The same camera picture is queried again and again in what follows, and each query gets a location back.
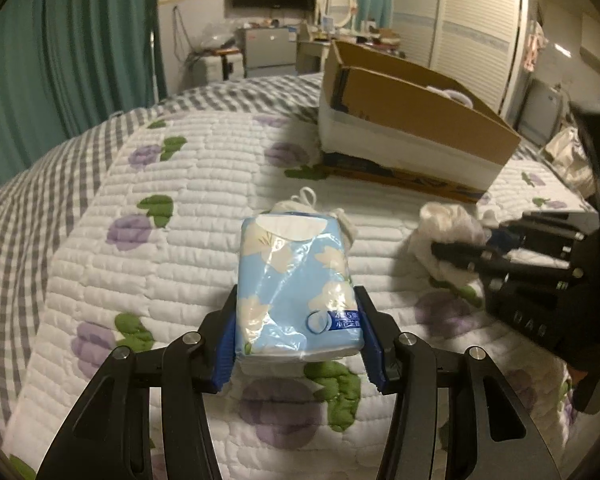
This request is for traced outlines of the white bag of laundry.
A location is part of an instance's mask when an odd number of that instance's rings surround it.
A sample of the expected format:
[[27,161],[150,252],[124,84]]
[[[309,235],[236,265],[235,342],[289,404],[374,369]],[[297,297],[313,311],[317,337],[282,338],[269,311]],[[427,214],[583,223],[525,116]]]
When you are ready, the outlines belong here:
[[594,195],[593,170],[576,127],[567,127],[560,130],[544,146],[544,151],[546,151],[558,174],[575,188],[583,198]]

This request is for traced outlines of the beige small socks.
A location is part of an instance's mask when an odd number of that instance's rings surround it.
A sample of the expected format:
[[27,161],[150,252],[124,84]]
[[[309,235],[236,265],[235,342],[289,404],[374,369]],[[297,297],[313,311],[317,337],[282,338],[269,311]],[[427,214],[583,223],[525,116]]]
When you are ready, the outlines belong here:
[[342,235],[342,244],[345,252],[350,252],[356,238],[358,237],[358,228],[347,216],[342,208],[335,208],[330,211],[320,211],[316,208],[317,194],[313,188],[304,186],[300,188],[297,194],[290,196],[286,200],[277,202],[271,209],[271,214],[286,214],[287,212],[298,212],[298,214],[327,214],[329,217],[338,221],[339,229]]

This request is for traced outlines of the cardboard box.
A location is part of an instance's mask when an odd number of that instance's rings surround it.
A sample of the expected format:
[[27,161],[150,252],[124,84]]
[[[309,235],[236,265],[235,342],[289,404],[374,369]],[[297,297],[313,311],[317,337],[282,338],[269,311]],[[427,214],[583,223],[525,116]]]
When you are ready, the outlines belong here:
[[[466,94],[468,108],[426,89]],[[403,58],[335,41],[318,108],[328,174],[474,204],[520,144],[518,134],[456,80]]]

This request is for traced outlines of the white washing machine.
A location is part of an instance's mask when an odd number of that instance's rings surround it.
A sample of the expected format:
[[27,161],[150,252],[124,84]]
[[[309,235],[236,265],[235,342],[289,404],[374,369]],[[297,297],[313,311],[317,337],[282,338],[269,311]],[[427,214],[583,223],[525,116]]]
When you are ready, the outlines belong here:
[[536,146],[544,146],[558,131],[564,97],[557,87],[532,79],[516,123],[518,133]]

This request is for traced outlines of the white floral quilt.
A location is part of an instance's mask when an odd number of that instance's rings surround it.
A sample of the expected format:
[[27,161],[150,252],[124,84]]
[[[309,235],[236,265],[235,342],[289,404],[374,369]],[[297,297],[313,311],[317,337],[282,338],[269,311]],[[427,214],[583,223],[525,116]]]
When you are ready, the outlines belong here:
[[[490,318],[477,284],[437,282],[408,253],[438,198],[327,177],[318,166],[322,77],[186,91],[112,118],[0,188],[0,442],[36,479],[43,456],[116,344],[165,346],[222,304],[242,220],[305,186],[358,228],[354,284],[446,350],[484,344],[568,476],[600,431],[572,410],[565,365]],[[393,397],[360,356],[234,368],[206,399],[223,479],[375,479]]]

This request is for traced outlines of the white dressing table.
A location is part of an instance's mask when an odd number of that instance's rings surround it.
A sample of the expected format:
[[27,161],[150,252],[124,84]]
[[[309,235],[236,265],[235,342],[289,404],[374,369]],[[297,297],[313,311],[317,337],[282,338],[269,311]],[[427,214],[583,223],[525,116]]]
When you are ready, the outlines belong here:
[[299,75],[321,73],[325,69],[329,55],[330,44],[334,40],[341,40],[349,44],[359,44],[381,52],[398,55],[401,38],[396,35],[384,37],[379,34],[370,36],[336,35],[332,37],[319,37],[309,32],[299,32],[297,38],[296,71]]

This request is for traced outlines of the small silver fridge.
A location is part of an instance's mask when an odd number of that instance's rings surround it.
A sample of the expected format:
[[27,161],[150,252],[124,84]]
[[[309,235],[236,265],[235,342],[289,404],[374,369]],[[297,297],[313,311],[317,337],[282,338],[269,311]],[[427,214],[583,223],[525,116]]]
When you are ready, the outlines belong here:
[[279,28],[243,28],[239,31],[247,78],[294,76],[297,73],[297,39]]

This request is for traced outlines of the cream cloth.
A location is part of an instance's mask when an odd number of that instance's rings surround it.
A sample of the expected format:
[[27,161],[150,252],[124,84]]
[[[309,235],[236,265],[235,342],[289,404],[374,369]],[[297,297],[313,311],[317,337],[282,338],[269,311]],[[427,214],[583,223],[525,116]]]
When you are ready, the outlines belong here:
[[407,243],[407,250],[440,282],[460,288],[475,281],[477,274],[457,269],[434,256],[434,243],[486,244],[486,229],[463,206],[426,203],[419,211],[419,222]]

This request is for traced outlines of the white sliding wardrobe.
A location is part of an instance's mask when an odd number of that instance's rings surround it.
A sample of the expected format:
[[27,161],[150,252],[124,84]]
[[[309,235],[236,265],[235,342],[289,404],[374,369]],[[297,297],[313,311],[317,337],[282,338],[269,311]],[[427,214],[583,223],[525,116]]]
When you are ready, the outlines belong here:
[[506,117],[522,71],[529,0],[392,0],[406,58],[460,82]]

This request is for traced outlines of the teal left curtain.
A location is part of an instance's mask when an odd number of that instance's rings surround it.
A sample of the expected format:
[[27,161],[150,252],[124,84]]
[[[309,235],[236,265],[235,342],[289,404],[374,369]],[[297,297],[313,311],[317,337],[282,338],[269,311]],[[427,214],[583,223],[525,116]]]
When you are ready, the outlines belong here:
[[164,96],[158,0],[7,0],[0,185],[115,112]]

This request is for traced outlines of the blue floral tissue pack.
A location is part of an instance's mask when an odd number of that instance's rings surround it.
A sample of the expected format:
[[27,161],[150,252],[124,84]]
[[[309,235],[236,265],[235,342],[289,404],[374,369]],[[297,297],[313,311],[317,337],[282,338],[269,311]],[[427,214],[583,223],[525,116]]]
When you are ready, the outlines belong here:
[[258,214],[242,222],[236,300],[236,354],[245,361],[321,361],[363,347],[336,218]]

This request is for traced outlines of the white green fuzzy rope toy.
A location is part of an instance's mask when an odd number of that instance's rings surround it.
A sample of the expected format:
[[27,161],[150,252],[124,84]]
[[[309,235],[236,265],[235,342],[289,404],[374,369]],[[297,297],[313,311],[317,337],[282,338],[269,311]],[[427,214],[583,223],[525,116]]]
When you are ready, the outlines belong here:
[[474,108],[474,102],[465,93],[453,89],[440,89],[434,86],[427,86],[426,89],[438,96],[443,96],[451,101],[457,102],[460,105],[468,108]]

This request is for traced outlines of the white oval vanity mirror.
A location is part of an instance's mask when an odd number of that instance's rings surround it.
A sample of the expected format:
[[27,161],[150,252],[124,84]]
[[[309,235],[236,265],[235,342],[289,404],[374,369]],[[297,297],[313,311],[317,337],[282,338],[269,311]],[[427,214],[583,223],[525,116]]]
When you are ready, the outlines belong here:
[[316,0],[317,19],[321,29],[330,34],[347,28],[356,9],[356,0]]

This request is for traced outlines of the white drawer cabinet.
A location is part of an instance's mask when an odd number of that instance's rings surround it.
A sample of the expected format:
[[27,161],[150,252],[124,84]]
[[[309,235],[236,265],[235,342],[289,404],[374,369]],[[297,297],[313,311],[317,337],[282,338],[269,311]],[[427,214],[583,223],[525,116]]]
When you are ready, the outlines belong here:
[[190,66],[195,87],[245,78],[244,57],[236,48],[220,49],[198,55]]

